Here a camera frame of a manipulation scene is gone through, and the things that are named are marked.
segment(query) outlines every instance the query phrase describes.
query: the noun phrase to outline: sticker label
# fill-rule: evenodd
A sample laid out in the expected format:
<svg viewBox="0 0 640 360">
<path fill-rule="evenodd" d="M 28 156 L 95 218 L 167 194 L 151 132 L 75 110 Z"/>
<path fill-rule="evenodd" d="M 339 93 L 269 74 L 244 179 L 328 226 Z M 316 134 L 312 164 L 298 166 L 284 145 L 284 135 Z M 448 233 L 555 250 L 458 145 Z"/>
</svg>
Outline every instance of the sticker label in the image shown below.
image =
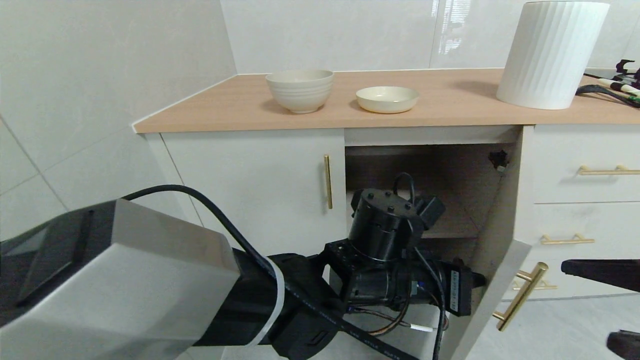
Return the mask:
<svg viewBox="0 0 640 360">
<path fill-rule="evenodd" d="M 451 270 L 451 290 L 449 291 L 449 307 L 453 311 L 458 311 L 458 294 L 460 287 L 460 273 Z"/>
</svg>

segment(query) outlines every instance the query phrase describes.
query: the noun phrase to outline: brass drawer pull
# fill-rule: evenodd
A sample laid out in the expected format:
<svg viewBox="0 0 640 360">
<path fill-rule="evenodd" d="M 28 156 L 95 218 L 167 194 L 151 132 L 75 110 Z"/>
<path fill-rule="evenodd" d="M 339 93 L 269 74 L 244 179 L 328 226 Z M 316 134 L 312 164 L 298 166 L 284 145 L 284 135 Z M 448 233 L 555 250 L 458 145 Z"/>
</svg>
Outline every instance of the brass drawer pull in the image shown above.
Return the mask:
<svg viewBox="0 0 640 360">
<path fill-rule="evenodd" d="M 516 274 L 517 277 L 525 281 L 525 284 L 520 288 L 520 291 L 518 291 L 516 297 L 510 303 L 507 311 L 504 313 L 500 313 L 498 311 L 493 313 L 493 317 L 500 320 L 496 326 L 499 331 L 505 331 L 507 329 L 509 323 L 513 320 L 522 305 L 527 301 L 527 298 L 529 298 L 529 295 L 531 295 L 535 287 L 542 280 L 542 277 L 545 275 L 547 270 L 549 270 L 549 266 L 547 264 L 538 263 L 531 274 L 522 270 Z"/>
<path fill-rule="evenodd" d="M 329 155 L 324 155 L 324 181 L 326 182 L 326 204 L 333 209 L 333 192 L 331 190 L 331 166 Z"/>
<path fill-rule="evenodd" d="M 586 166 L 581 166 L 578 175 L 640 175 L 640 170 L 630 170 L 624 165 L 618 165 L 616 170 L 591 170 Z"/>
<path fill-rule="evenodd" d="M 551 240 L 547 234 L 544 234 L 542 238 L 544 239 L 540 240 L 542 245 L 592 244 L 596 242 L 595 239 L 585 239 L 582 234 L 576 234 L 573 236 L 573 239 L 569 240 Z"/>
<path fill-rule="evenodd" d="M 536 286 L 535 288 L 533 288 L 533 290 L 558 290 L 557 285 L 549 285 L 546 280 L 541 280 L 540 283 L 542 283 L 542 286 Z M 515 286 L 512 288 L 512 290 L 520 291 L 522 286 L 520 286 L 517 281 L 514 281 L 513 284 Z"/>
</svg>

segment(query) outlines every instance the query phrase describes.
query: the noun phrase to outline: shallow dish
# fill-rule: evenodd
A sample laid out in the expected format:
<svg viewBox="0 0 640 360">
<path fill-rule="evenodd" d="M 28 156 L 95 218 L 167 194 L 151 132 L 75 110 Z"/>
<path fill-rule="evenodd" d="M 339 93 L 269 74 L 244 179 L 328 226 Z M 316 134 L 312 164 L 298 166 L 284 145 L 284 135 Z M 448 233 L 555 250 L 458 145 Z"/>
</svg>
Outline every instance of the shallow dish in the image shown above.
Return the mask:
<svg viewBox="0 0 640 360">
<path fill-rule="evenodd" d="M 400 86 L 374 86 L 356 92 L 361 108 L 374 113 L 395 114 L 411 110 L 420 94 Z"/>
</svg>

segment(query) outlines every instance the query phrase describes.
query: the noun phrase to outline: drawer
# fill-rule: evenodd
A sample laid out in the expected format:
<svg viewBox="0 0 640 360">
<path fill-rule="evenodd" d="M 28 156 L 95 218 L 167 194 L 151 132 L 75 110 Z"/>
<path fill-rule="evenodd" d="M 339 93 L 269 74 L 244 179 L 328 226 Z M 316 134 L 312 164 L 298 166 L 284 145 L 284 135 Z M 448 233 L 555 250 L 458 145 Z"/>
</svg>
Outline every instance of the drawer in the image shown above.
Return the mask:
<svg viewBox="0 0 640 360">
<path fill-rule="evenodd" d="M 536 259 L 639 259 L 640 202 L 536 204 Z"/>
<path fill-rule="evenodd" d="M 640 201 L 640 171 L 615 171 L 640 170 L 640 126 L 536 126 L 534 139 L 535 203 Z"/>
<path fill-rule="evenodd" d="M 530 272 L 536 264 L 542 261 L 549 266 L 542 281 L 538 283 L 534 291 L 529 295 L 529 299 L 557 299 L 563 297 L 572 297 L 578 285 L 583 282 L 583 278 L 566 275 L 560 270 L 562 261 L 560 260 L 544 260 L 534 259 L 531 255 L 522 264 L 522 270 Z M 503 296 L 503 300 L 513 300 L 519 291 L 519 287 L 523 286 L 524 281 L 515 278 L 507 292 Z"/>
</svg>

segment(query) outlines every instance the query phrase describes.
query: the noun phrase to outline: white bowl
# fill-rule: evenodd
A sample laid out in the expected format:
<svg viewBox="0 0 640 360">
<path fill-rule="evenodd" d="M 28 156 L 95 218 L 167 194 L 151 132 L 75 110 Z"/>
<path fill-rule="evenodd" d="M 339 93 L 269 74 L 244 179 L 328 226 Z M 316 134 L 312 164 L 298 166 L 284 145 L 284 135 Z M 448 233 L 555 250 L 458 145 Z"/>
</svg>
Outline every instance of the white bowl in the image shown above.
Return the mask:
<svg viewBox="0 0 640 360">
<path fill-rule="evenodd" d="M 411 110 L 420 94 L 398 86 L 375 86 L 356 92 L 361 108 L 375 113 L 395 114 Z"/>
<path fill-rule="evenodd" d="M 275 101 L 297 114 L 318 110 L 333 86 L 333 72 L 329 70 L 274 72 L 266 79 Z"/>
</svg>

